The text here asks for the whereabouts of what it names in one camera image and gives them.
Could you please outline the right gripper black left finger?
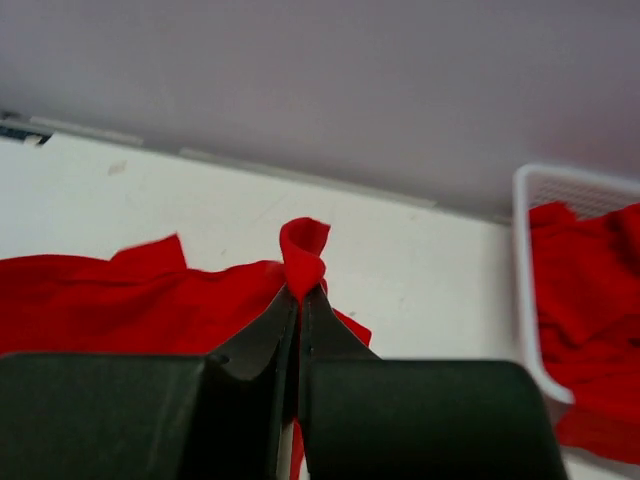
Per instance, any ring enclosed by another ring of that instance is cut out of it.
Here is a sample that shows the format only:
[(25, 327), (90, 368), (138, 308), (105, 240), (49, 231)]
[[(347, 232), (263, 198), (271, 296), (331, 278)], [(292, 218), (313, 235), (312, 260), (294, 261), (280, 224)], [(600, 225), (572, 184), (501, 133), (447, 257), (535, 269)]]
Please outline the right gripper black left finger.
[(298, 308), (286, 289), (203, 355), (1, 360), (5, 479), (274, 479)]

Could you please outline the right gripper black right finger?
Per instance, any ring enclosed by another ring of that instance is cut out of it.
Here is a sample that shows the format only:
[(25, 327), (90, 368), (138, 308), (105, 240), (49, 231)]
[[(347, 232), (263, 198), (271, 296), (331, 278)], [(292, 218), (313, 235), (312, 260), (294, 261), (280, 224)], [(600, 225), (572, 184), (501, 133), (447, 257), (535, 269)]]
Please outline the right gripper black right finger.
[(373, 353), (332, 310), (304, 299), (298, 416), (314, 479), (563, 479), (542, 395), (503, 360)]

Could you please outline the red t shirt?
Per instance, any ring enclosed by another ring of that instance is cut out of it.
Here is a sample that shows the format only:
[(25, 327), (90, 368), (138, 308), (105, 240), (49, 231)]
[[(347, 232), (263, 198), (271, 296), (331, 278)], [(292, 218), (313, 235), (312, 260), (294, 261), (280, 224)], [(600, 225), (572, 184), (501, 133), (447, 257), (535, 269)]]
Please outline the red t shirt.
[[(5, 259), (1, 360), (22, 353), (203, 355), (249, 325), (286, 289), (298, 313), (283, 429), (293, 425), (293, 462), (307, 466), (298, 416), (300, 319), (313, 289), (326, 294), (322, 253), (329, 231), (309, 217), (291, 220), (279, 233), (280, 260), (218, 272), (188, 266), (174, 235), (108, 260), (56, 254)], [(332, 310), (369, 348), (370, 331)]]

